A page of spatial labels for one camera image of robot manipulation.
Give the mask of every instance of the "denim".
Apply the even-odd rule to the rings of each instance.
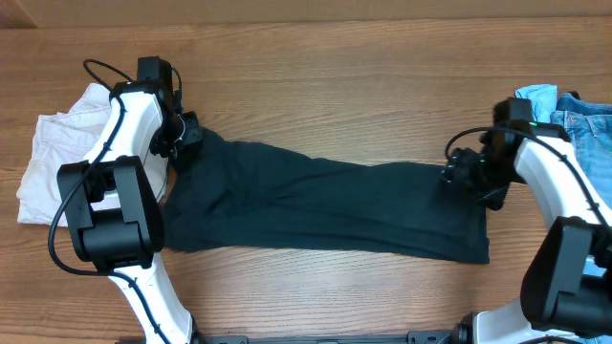
[[[612,105],[588,103],[563,94],[551,123],[562,125],[576,158],[603,201],[612,205]]]
[[[514,91],[517,98],[532,102],[532,116],[535,121],[550,123],[551,114],[557,107],[557,85],[530,85]]]

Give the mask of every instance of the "table surface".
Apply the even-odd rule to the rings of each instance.
[[[16,223],[37,115],[67,111],[97,58],[134,75],[158,54],[185,106],[228,140],[367,164],[443,164],[455,133],[492,122],[514,89],[554,83],[612,102],[612,20],[410,20],[0,31],[0,343],[142,336],[115,285],[60,271],[46,226]],[[117,79],[100,72],[110,83]],[[476,138],[460,145],[477,147]],[[251,337],[448,328],[518,296],[545,228],[525,185],[488,214],[487,266],[361,251],[227,247],[164,251],[205,334]],[[65,229],[59,256],[75,257]]]

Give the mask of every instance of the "clothing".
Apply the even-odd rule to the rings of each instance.
[[[360,249],[489,262],[485,209],[440,182],[442,167],[362,166],[262,143],[203,146],[163,208],[165,246]]]
[[[576,148],[576,159],[600,197],[612,205],[612,105],[589,103],[563,94],[553,124],[562,125]]]
[[[530,85],[514,91],[517,98],[532,102],[532,115],[535,121],[550,123],[551,114],[557,106],[557,85]]]
[[[61,204],[57,170],[64,163],[83,161],[83,156],[94,147],[110,114],[109,92],[92,83],[67,114],[38,117],[32,158],[17,190],[18,223],[51,223]],[[167,159],[149,153],[143,166],[151,188],[160,200],[166,189]],[[94,210],[119,206],[117,197],[106,197],[102,202],[92,204]],[[67,225],[65,216],[61,217],[59,225]]]

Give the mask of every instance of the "black cable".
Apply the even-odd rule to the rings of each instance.
[[[540,344],[540,343],[552,343],[552,342],[559,342],[559,343],[565,343],[565,344],[581,344],[579,341],[576,341],[574,339],[568,339],[568,338],[564,338],[564,337],[556,336],[556,335],[546,335],[540,338],[529,339],[529,340],[520,342],[519,344]]]
[[[595,200],[593,200],[593,196],[591,196],[591,193],[589,192],[589,189],[586,187],[586,184],[582,180],[582,177],[578,173],[578,170],[576,169],[576,167],[574,167],[574,165],[567,160],[567,156],[559,153],[557,151],[557,149],[555,149],[553,146],[551,146],[550,144],[546,143],[543,140],[538,139],[537,137],[535,137],[533,135],[529,135],[529,134],[523,133],[523,132],[518,131],[518,130],[514,130],[514,129],[510,129],[510,128],[506,128],[506,127],[501,127],[501,126],[471,128],[471,129],[462,131],[461,133],[455,135],[454,137],[452,137],[452,139],[450,139],[448,141],[447,146],[446,146],[446,148],[444,150],[444,154],[447,157],[447,159],[448,160],[450,159],[450,157],[448,155],[448,151],[450,150],[450,147],[452,146],[452,144],[455,141],[459,140],[460,138],[464,137],[465,135],[468,135],[468,134],[471,134],[471,133],[477,133],[477,132],[502,132],[502,133],[515,134],[517,136],[520,136],[523,139],[532,140],[533,142],[542,145],[543,147],[548,149],[551,153],[553,153],[555,156],[557,156],[557,158],[559,158],[561,161],[563,161],[563,163],[565,163],[567,168],[569,168],[570,172],[572,172],[572,175],[576,179],[576,182],[579,184],[580,189],[582,190],[582,193],[584,194],[584,197],[586,198],[586,202],[588,202],[589,206],[591,207],[591,211],[593,211],[593,213],[595,213],[595,217],[597,217],[597,219],[603,225],[603,227],[604,227],[604,229],[606,231],[606,235],[608,237],[608,240],[612,240],[612,228],[610,228],[608,223],[605,221],[605,218],[601,214],[599,205],[595,202]]]
[[[110,86],[109,86],[109,85],[108,85],[106,82],[104,82],[104,80],[102,80],[102,79],[101,79],[99,76],[97,76],[97,75],[96,75],[94,72],[92,72],[92,70],[91,70],[91,69],[89,69],[88,64],[90,64],[90,63],[94,63],[94,64],[97,64],[97,65],[99,65],[99,66],[102,66],[102,67],[108,68],[109,70],[111,70],[111,71],[113,71],[113,72],[117,73],[118,75],[123,76],[123,77],[124,77],[124,78],[125,78],[127,81],[134,81],[134,80],[133,80],[133,79],[130,77],[130,75],[127,75],[126,73],[124,73],[124,72],[122,72],[122,71],[118,70],[117,68],[115,68],[115,67],[113,67],[113,66],[111,66],[111,65],[109,65],[109,64],[106,64],[106,63],[104,63],[104,62],[101,62],[101,61],[98,61],[98,60],[95,60],[95,59],[91,59],[91,58],[88,58],[88,59],[84,60],[84,61],[83,61],[83,68],[85,68],[85,71],[87,71],[87,73],[88,73],[88,74],[89,74],[89,75],[90,75],[90,76],[91,76],[91,77],[92,77],[92,78],[93,78],[93,79],[94,79],[94,80],[95,80],[95,81],[96,81],[98,84],[100,84],[100,85],[104,86],[104,88],[105,88],[105,89],[107,89],[107,90],[108,90],[108,92],[110,92],[110,93],[113,93],[113,89],[112,89],[112,88],[111,88],[111,87],[110,87]]]
[[[170,341],[160,329],[160,325],[157,324],[157,322],[155,321],[155,318],[153,318],[153,314],[151,313],[149,305],[146,303],[146,299],[144,298],[144,295],[142,294],[142,291],[139,288],[139,286],[136,284],[135,280],[131,279],[127,275],[124,275],[120,272],[112,271],[109,273],[105,273],[105,272],[99,272],[99,271],[74,269],[74,268],[68,267],[59,259],[59,257],[57,256],[57,253],[55,252],[55,233],[57,231],[57,224],[59,223],[59,219],[61,218],[61,215],[66,210],[68,203],[73,199],[78,189],[82,185],[83,181],[85,181],[85,179],[89,176],[92,170],[99,164],[99,162],[104,158],[104,155],[106,155],[106,153],[110,149],[110,146],[121,127],[121,123],[123,122],[123,117],[125,116],[125,105],[123,104],[123,100],[121,100],[120,97],[115,95],[115,93],[113,92],[113,89],[106,82],[104,82],[101,78],[99,78],[99,76],[97,76],[94,72],[92,72],[91,69],[89,69],[89,67],[87,66],[89,63],[95,63],[100,66],[106,67],[116,72],[117,74],[125,77],[128,81],[133,81],[132,78],[126,75],[124,72],[106,63],[103,63],[103,62],[100,62],[94,59],[86,59],[83,61],[83,67],[85,68],[85,71],[87,71],[87,73],[91,75],[92,78],[95,81],[97,81],[100,85],[104,86],[104,88],[106,88],[110,92],[110,95],[112,96],[112,98],[116,99],[117,102],[119,103],[119,107],[120,107],[119,118],[117,119],[117,123],[115,124],[113,131],[108,137],[108,141],[102,145],[102,150],[99,152],[98,156],[90,163],[89,167],[87,167],[85,172],[83,172],[83,174],[80,176],[80,178],[75,183],[73,188],[70,190],[68,195],[66,195],[66,198],[59,205],[59,208],[57,209],[57,212],[55,213],[54,219],[52,220],[51,226],[49,228],[49,239],[47,242],[48,247],[49,247],[49,255],[51,256],[51,259],[54,261],[54,263],[60,269],[63,269],[64,271],[68,273],[72,273],[75,275],[81,275],[81,276],[112,276],[112,277],[120,278],[124,280],[125,282],[127,282],[129,288],[134,289],[134,292],[138,295],[138,298],[141,300],[142,308],[144,309],[144,312],[146,313],[146,317],[151,323],[151,326],[153,327],[154,332],[160,337],[160,339],[162,340],[164,344],[170,344]]]
[[[172,72],[174,72],[174,74],[176,75],[176,78],[179,79],[179,92],[182,94],[183,93],[183,81],[181,80],[181,75],[179,74],[179,71],[172,67]]]

